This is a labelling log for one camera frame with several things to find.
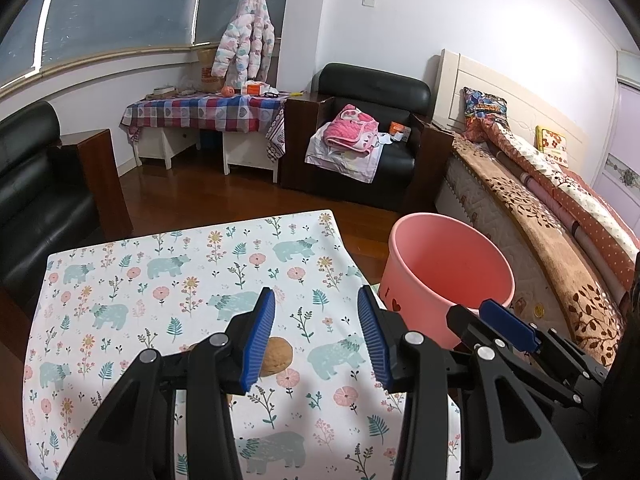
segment pink bucket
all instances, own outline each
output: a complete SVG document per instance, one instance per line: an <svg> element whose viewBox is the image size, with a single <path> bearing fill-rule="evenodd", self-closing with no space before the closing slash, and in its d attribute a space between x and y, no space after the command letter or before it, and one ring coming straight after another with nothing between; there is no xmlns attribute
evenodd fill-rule
<svg viewBox="0 0 640 480"><path fill-rule="evenodd" d="M415 213L391 229L380 298L409 329L443 348L460 343L447 327L449 307L459 303L477 313L487 298L508 306L514 288L511 267L497 247L456 219Z"/></svg>

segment cream headboard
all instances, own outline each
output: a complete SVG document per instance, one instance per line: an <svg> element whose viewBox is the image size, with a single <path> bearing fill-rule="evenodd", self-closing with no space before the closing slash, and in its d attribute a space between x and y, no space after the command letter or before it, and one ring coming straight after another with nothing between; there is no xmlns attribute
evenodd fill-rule
<svg viewBox="0 0 640 480"><path fill-rule="evenodd" d="M433 111L436 124L457 132L464 131L465 86L504 98L511 131L531 144L534 143L537 125L565 134L569 168L581 173L587 139L574 122L515 81L449 50L442 51L436 78Z"/></svg>

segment yellow floral pillow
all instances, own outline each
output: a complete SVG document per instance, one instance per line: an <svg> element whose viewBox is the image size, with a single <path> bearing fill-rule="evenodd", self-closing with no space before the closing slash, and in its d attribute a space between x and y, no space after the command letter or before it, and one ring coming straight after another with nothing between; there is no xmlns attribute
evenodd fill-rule
<svg viewBox="0 0 640 480"><path fill-rule="evenodd" d="M536 126L536 148L560 166L569 167L566 157L566 139L563 134Z"/></svg>

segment brown blanket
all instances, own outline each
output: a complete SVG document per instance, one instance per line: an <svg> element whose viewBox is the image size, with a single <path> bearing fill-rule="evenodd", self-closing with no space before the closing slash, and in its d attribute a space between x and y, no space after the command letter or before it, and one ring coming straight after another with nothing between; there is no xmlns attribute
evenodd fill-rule
<svg viewBox="0 0 640 480"><path fill-rule="evenodd" d="M609 293L572 236L556 228L552 214L496 158L456 134L454 154L518 227L553 287L575 343L603 365L615 357L622 325L607 307Z"/></svg>

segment white patterned tablecloth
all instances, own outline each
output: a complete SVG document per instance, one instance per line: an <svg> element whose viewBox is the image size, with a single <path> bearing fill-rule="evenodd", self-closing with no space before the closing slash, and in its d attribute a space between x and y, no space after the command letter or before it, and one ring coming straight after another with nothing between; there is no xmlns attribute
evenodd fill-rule
<svg viewBox="0 0 640 480"><path fill-rule="evenodd" d="M276 295L271 335L289 341L294 355L286 371L259 380L246 397L234 396L244 478L390 479L404 396L386 394L373 377L356 306L364 283L330 211L50 256L24 367L31 469L43 480L57 476L82 429L141 350L171 354L223 332L270 286ZM328 346L340 356L335 362L322 357ZM178 480L187 475L185 408L179 392ZM457 479L460 418L450 399L449 440L448 478ZM278 456L273 449L283 442L295 452Z"/></svg>

